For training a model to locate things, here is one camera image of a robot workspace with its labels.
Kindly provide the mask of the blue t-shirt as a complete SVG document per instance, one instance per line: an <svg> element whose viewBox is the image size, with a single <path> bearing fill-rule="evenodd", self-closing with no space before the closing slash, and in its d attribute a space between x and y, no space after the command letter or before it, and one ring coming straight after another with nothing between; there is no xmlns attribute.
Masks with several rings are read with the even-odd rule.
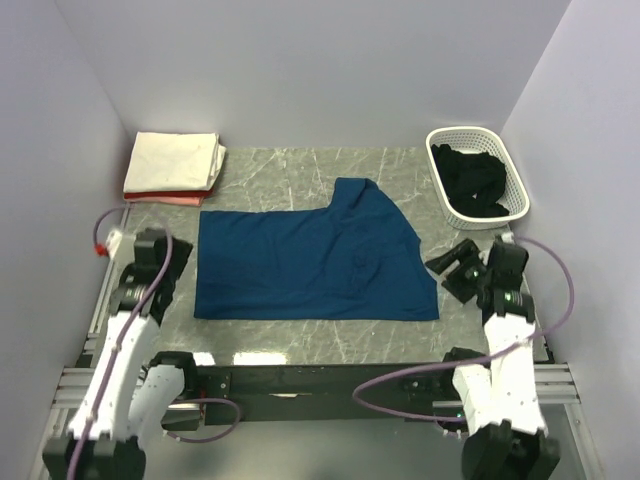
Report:
<svg viewBox="0 0 640 480"><path fill-rule="evenodd" d="M319 209L201 212L196 271L203 320L439 317L420 238L367 178L337 179Z"/></svg>

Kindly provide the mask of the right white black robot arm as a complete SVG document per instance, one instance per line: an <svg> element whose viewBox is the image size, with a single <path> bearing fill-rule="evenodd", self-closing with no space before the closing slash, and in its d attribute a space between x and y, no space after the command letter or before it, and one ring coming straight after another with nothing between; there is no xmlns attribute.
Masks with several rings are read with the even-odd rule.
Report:
<svg viewBox="0 0 640 480"><path fill-rule="evenodd" d="M483 253L465 239L425 264L443 275L443 288L458 301L476 302L489 347L490 361L480 364L471 361L476 352L452 349L444 359L456 364L438 377L442 393L463 404L466 479L548 479L560 461L535 383L535 306L522 289L528 260L511 240L496 238Z"/></svg>

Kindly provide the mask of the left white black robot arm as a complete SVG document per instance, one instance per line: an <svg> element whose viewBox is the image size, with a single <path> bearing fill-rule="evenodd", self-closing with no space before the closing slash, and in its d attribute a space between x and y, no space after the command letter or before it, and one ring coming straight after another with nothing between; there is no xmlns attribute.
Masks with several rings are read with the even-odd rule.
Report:
<svg viewBox="0 0 640 480"><path fill-rule="evenodd" d="M108 301L106 337L86 393L42 460L53 479L141 479L151 436L173 401L200 388L192 354L148 357L192 251L164 229L114 228L98 251L122 265Z"/></svg>

